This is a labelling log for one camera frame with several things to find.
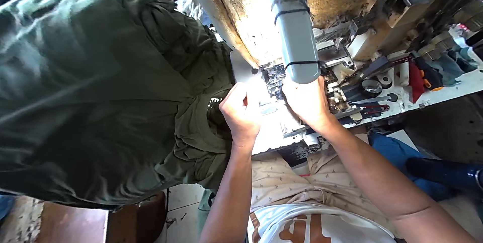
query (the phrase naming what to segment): person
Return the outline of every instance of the person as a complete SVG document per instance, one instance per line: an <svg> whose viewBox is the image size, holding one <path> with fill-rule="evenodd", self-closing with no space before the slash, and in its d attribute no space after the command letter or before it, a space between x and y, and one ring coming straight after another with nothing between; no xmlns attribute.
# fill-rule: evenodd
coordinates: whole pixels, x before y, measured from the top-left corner
<svg viewBox="0 0 483 243"><path fill-rule="evenodd" d="M237 83L221 102L233 137L200 242L476 242L437 202L329 112L324 80L285 81L292 110L333 153L308 157L311 175L281 157L254 161L258 102Z"/></svg>

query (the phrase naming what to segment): hand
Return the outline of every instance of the hand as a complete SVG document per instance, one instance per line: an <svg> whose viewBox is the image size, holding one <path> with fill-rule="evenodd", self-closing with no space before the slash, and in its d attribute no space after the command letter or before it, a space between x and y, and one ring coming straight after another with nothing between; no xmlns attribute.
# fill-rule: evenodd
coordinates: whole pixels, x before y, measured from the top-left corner
<svg viewBox="0 0 483 243"><path fill-rule="evenodd" d="M292 110L317 133L324 136L335 125L340 125L329 111L322 76L308 84L298 84L285 78L281 89Z"/></svg>
<svg viewBox="0 0 483 243"><path fill-rule="evenodd" d="M220 111L230 127L233 145L253 146L260 131L261 113L259 102L247 85L238 82L220 103Z"/></svg>

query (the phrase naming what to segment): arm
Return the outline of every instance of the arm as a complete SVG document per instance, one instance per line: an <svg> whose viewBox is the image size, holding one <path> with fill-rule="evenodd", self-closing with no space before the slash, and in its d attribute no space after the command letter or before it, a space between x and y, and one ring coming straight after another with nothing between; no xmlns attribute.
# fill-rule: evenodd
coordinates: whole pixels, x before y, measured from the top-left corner
<svg viewBox="0 0 483 243"><path fill-rule="evenodd" d="M438 203L330 114L322 77L305 85L287 81L283 91L293 111L330 142L357 186L407 242L475 242Z"/></svg>
<svg viewBox="0 0 483 243"><path fill-rule="evenodd" d="M231 129L230 160L199 242L243 242L252 198L252 149L260 130L258 102L237 83L220 103Z"/></svg>

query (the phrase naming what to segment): olive green fabric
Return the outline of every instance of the olive green fabric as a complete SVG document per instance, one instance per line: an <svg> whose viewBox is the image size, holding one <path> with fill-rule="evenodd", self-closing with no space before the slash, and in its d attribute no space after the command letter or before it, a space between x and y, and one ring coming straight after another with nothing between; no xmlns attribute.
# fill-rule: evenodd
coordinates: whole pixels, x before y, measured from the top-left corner
<svg viewBox="0 0 483 243"><path fill-rule="evenodd" d="M207 105L232 86L229 48L174 8L0 6L1 190L113 209L179 183L218 187L230 140Z"/></svg>

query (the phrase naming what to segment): white t-shirt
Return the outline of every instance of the white t-shirt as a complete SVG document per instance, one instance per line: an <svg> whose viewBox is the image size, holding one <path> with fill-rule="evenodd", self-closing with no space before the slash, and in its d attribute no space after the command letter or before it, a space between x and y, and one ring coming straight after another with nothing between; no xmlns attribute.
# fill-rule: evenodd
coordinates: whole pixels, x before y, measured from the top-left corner
<svg viewBox="0 0 483 243"><path fill-rule="evenodd" d="M312 202L271 205L250 214L251 243L394 243L379 224L339 208Z"/></svg>

